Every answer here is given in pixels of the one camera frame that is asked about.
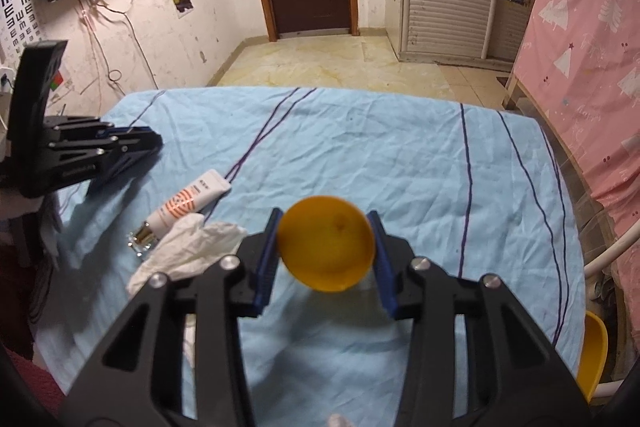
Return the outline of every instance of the metal screw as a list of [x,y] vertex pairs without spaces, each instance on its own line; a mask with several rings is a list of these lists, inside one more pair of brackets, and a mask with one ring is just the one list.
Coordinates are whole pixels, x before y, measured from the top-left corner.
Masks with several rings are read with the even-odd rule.
[[495,273],[488,273],[482,277],[482,284],[487,288],[496,289],[502,284],[502,279],[500,279]]
[[411,268],[414,270],[428,270],[431,267],[431,261],[426,257],[414,257],[411,260]]
[[168,278],[164,273],[156,272],[151,277],[149,277],[149,284],[151,288],[161,288],[167,282]]
[[225,255],[220,259],[220,267],[223,270],[235,270],[240,266],[240,260],[235,255]]

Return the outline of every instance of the floor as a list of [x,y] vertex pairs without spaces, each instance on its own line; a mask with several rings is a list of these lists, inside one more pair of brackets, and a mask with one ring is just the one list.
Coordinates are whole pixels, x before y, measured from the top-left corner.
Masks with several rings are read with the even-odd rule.
[[244,49],[219,86],[341,87],[502,108],[503,71],[398,62],[386,37],[302,37]]

